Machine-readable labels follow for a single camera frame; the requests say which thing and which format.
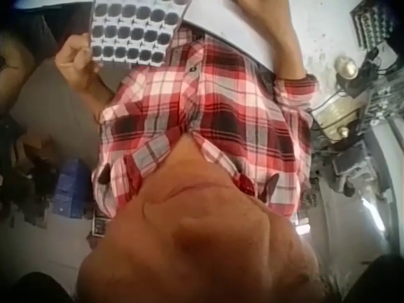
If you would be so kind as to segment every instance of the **man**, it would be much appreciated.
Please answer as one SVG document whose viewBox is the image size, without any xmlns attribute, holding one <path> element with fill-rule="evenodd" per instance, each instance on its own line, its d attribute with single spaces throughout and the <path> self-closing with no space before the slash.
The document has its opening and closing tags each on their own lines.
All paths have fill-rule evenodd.
<svg viewBox="0 0 404 303">
<path fill-rule="evenodd" d="M 88 37 L 56 56 L 102 137 L 93 174 L 113 220 L 84 260 L 83 302 L 316 302 L 316 257 L 288 217 L 309 175 L 306 75 L 287 0 L 238 0 L 274 50 L 267 89 L 248 57 L 182 27 L 161 68 L 116 94 Z"/>
</svg>

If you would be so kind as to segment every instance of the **blue plastic crate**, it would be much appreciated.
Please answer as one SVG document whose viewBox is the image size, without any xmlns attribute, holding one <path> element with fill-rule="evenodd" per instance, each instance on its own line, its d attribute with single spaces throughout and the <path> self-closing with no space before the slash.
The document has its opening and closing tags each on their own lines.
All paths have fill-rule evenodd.
<svg viewBox="0 0 404 303">
<path fill-rule="evenodd" d="M 59 174 L 52 211 L 68 218 L 82 218 L 91 187 L 91 172 L 77 158 L 65 163 Z"/>
</svg>

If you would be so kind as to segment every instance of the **plaid shirt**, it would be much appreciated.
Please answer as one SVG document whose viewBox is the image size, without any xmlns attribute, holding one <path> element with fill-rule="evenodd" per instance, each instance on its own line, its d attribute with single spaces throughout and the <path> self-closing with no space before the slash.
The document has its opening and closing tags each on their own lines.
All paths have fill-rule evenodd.
<svg viewBox="0 0 404 303">
<path fill-rule="evenodd" d="M 164 66 L 136 67 L 101 114 L 93 173 L 100 209 L 113 217 L 188 133 L 242 192 L 292 215 L 309 177 L 312 120 L 305 110 L 318 85 L 310 75 L 268 81 L 259 70 L 223 42 L 181 27 Z M 275 174 L 271 195 L 266 187 Z"/>
</svg>

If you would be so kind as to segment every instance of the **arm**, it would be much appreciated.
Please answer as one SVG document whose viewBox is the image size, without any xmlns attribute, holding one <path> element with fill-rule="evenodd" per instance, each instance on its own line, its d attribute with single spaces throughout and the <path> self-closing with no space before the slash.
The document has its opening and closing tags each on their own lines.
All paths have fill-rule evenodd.
<svg viewBox="0 0 404 303">
<path fill-rule="evenodd" d="M 252 25 L 273 48 L 274 72 L 284 80 L 306 77 L 288 0 L 237 0 Z"/>
<path fill-rule="evenodd" d="M 292 28 L 284 39 L 271 40 L 273 46 L 274 72 L 277 78 L 299 80 L 306 77 L 302 51 Z"/>
<path fill-rule="evenodd" d="M 99 122 L 102 111 L 115 94 L 98 75 L 100 68 L 92 61 L 88 34 L 70 36 L 57 53 L 55 63 Z"/>
<path fill-rule="evenodd" d="M 35 63 L 30 51 L 9 32 L 0 33 L 0 56 L 6 65 L 0 71 L 0 113 L 3 113 L 17 100 Z"/>
<path fill-rule="evenodd" d="M 114 92 L 103 83 L 101 78 L 92 83 L 86 90 L 79 91 L 78 95 L 94 115 L 96 123 L 99 123 L 102 111 L 114 98 Z"/>
</svg>

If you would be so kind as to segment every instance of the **sheet of rubber patches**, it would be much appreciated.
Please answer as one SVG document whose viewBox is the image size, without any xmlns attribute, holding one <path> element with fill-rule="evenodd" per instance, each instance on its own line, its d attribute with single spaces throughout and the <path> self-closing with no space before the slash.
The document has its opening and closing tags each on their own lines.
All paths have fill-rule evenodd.
<svg viewBox="0 0 404 303">
<path fill-rule="evenodd" d="M 161 66 L 191 0 L 95 0 L 93 60 Z"/>
</svg>

